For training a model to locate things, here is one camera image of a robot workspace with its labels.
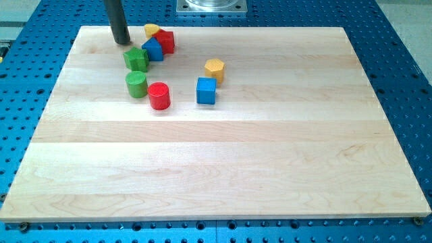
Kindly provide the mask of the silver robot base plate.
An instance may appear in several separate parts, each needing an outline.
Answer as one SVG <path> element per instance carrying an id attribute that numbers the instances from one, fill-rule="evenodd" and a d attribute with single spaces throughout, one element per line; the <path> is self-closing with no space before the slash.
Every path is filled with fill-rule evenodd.
<path id="1" fill-rule="evenodd" d="M 245 14 L 247 0 L 177 0 L 176 12 L 181 14 Z"/>

